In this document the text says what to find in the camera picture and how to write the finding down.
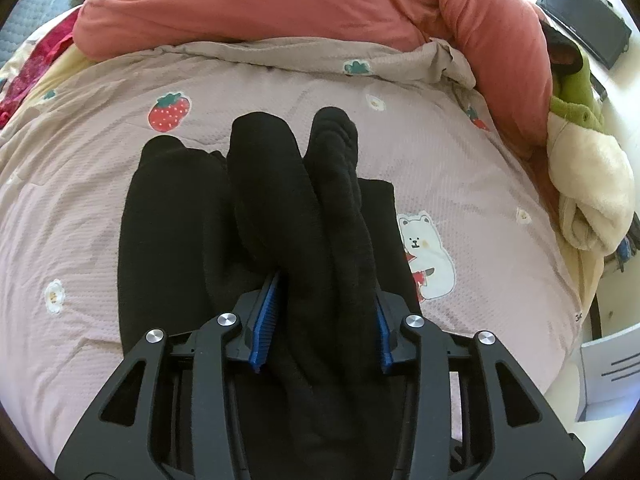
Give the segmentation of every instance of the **pink duvet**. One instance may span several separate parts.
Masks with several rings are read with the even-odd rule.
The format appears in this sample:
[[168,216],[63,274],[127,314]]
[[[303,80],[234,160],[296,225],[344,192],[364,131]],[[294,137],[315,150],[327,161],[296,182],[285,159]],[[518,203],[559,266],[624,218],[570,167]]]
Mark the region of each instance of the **pink duvet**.
[[[95,60],[161,44],[286,36],[402,51],[450,41],[469,60],[505,143],[524,161],[546,157],[551,69],[538,16],[523,0],[87,0],[74,29]],[[533,178],[549,200],[542,162]]]

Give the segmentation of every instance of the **red cloth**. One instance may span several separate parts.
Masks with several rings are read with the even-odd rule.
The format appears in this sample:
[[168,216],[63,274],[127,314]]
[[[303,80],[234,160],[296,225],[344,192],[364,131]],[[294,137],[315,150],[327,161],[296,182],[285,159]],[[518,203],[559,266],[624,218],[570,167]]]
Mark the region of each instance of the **red cloth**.
[[22,104],[27,94],[42,78],[53,62],[69,48],[73,41],[73,28],[78,19],[79,9],[74,10],[64,20],[53,27],[34,47],[20,73],[9,84],[0,103],[0,129]]
[[436,0],[86,0],[74,31],[89,59],[190,41],[308,36],[403,52],[450,40]]

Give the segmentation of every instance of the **metal screw cap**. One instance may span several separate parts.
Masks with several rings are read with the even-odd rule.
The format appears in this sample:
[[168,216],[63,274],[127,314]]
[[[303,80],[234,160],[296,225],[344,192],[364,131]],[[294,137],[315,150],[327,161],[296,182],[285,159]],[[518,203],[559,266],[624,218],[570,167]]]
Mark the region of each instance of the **metal screw cap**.
[[164,337],[164,332],[159,328],[149,330],[149,332],[146,333],[146,340],[149,341],[150,343],[157,343],[158,341],[162,341],[163,337]]
[[218,316],[218,324],[221,326],[231,326],[238,321],[238,316],[233,312],[225,312]]
[[495,335],[487,330],[482,330],[482,332],[478,334],[478,339],[483,345],[492,345],[495,343]]
[[420,328],[421,326],[424,326],[424,318],[422,316],[418,316],[417,314],[411,314],[410,316],[407,316],[405,321],[407,325],[412,328]]

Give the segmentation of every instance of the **green plush toy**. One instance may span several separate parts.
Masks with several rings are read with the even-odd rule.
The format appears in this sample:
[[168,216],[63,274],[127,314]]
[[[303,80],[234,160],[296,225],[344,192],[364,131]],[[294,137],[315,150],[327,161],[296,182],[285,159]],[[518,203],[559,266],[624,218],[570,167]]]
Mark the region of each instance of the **green plush toy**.
[[580,72],[565,76],[554,73],[554,94],[549,109],[578,126],[604,134],[602,111],[591,89],[589,57],[582,49],[580,52],[583,60]]

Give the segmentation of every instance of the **blue quilted fabric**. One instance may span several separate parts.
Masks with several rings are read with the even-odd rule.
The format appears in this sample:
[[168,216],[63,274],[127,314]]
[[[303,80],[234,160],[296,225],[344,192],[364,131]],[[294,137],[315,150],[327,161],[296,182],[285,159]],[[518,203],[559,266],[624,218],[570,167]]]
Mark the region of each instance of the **blue quilted fabric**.
[[0,29],[0,66],[40,25],[81,3],[82,0],[19,0]]

